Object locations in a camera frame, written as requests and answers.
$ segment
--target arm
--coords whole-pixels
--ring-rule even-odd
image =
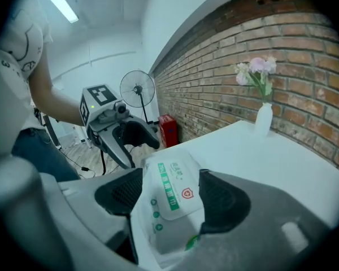
[[[38,65],[29,77],[29,87],[33,101],[41,112],[60,121],[84,125],[79,113],[79,103],[61,94],[51,83],[46,45]]]

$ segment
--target red fire extinguisher box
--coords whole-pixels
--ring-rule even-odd
[[[170,115],[162,115],[158,119],[162,142],[165,147],[176,146],[179,143],[177,136],[177,122]]]

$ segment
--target standing fan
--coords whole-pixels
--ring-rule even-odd
[[[140,70],[128,72],[120,83],[120,95],[129,106],[142,107],[146,123],[152,123],[147,120],[145,106],[154,97],[154,83],[147,73]]]

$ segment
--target white package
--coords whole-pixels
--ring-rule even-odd
[[[205,220],[198,193],[201,167],[184,150],[157,153],[142,166],[142,194],[131,222],[140,225],[158,265],[166,268],[195,245]]]

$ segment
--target fluorescent light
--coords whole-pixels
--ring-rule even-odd
[[[77,15],[70,8],[66,0],[51,0],[54,5],[59,9],[59,11],[69,20],[70,23],[78,21]]]

